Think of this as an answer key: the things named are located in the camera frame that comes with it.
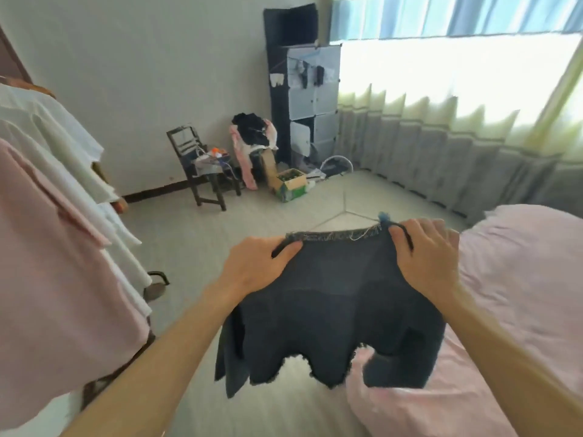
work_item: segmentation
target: pink dress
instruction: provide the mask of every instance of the pink dress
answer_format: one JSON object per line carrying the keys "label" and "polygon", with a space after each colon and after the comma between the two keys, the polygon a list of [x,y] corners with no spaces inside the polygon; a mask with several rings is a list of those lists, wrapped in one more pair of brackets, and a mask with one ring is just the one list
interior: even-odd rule
{"label": "pink dress", "polygon": [[[583,220],[540,205],[504,205],[460,240],[459,271],[476,302],[583,399]],[[368,388],[361,349],[348,401],[374,437],[514,437],[453,330],[424,389]]]}
{"label": "pink dress", "polygon": [[108,244],[0,140],[0,429],[124,365],[148,337],[102,249]]}

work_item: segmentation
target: dark baseboard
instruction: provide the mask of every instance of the dark baseboard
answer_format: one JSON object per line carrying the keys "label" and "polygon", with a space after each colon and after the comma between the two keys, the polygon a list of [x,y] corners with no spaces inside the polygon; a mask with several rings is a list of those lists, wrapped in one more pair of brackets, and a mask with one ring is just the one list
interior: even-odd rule
{"label": "dark baseboard", "polygon": [[[241,168],[234,167],[234,170],[235,170],[235,174],[237,175],[237,177],[241,178]],[[204,177],[204,176],[197,176],[196,178],[194,178],[194,181],[196,182],[196,185],[202,185],[202,184],[205,184],[208,182],[206,177]],[[226,183],[226,182],[227,182],[227,179],[223,175],[220,175],[219,176],[219,184],[222,185],[223,183]],[[143,201],[144,199],[155,198],[157,196],[172,193],[173,191],[179,191],[179,190],[184,190],[184,189],[188,189],[188,188],[189,188],[188,181],[184,180],[184,181],[179,181],[179,182],[175,182],[172,184],[164,185],[164,186],[158,187],[156,189],[143,190],[143,191],[139,191],[137,193],[131,193],[130,195],[125,195],[124,199],[126,200],[126,202],[128,204],[131,204],[134,202]]]}

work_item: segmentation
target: person's left hand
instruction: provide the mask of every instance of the person's left hand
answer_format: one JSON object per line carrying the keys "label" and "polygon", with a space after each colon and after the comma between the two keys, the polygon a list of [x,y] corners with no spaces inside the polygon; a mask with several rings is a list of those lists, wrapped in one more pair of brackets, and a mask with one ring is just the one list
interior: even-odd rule
{"label": "person's left hand", "polygon": [[240,300],[268,286],[302,248],[302,242],[293,242],[272,258],[271,253],[284,238],[245,238],[231,248],[217,285],[234,291]]}

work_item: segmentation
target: light wood floor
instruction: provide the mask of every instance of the light wood floor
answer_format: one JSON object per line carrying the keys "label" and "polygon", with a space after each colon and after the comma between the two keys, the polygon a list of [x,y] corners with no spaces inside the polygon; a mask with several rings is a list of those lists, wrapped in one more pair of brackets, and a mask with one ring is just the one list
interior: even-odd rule
{"label": "light wood floor", "polygon": [[[202,186],[202,196],[210,189]],[[218,205],[197,207],[190,190],[131,205],[124,216],[142,240],[136,256],[148,270],[171,280],[167,293],[152,304],[157,334],[196,300],[221,270],[229,248],[249,235],[290,231],[330,231],[373,225],[378,212],[392,220],[443,218],[463,230],[463,220],[368,172],[355,172],[317,184],[306,196],[282,204],[267,190],[226,193],[227,212]],[[168,437],[360,437],[367,436],[346,402],[343,388],[329,390],[309,376],[301,358],[286,361],[269,384],[246,384],[228,400],[224,382],[214,382],[217,339],[183,398]]]}

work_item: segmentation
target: person's right hand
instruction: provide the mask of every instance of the person's right hand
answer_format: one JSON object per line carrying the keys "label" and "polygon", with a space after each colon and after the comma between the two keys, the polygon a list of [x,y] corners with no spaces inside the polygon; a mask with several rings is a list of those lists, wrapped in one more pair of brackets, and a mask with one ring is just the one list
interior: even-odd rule
{"label": "person's right hand", "polygon": [[413,242],[411,250],[403,229],[389,227],[401,273],[409,285],[442,310],[458,289],[459,233],[447,229],[441,219],[410,219],[401,225]]}

